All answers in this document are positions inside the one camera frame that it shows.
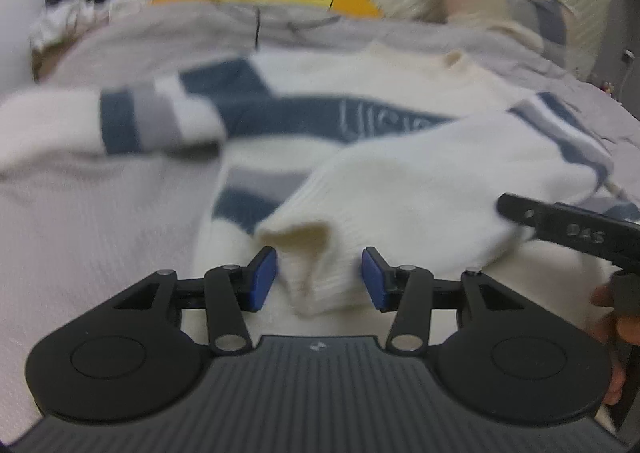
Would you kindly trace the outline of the person's right hand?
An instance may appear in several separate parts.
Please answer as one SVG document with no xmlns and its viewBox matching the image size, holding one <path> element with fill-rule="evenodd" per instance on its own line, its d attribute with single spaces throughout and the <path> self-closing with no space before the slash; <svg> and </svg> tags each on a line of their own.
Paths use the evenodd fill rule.
<svg viewBox="0 0 640 453">
<path fill-rule="evenodd" d="M 614 350 L 614 343 L 621 339 L 630 345 L 639 344 L 639 317 L 637 315 L 618 315 L 613 309 L 613 294 L 611 284 L 598 286 L 590 296 L 593 305 L 599 308 L 611 308 L 612 310 L 588 327 L 588 333 L 599 343 L 608 347 L 612 362 L 612 378 L 608 385 L 608 391 L 603 399 L 606 405 L 614 405 L 622 397 L 622 390 L 626 381 L 626 374 L 618 352 Z"/>
</svg>

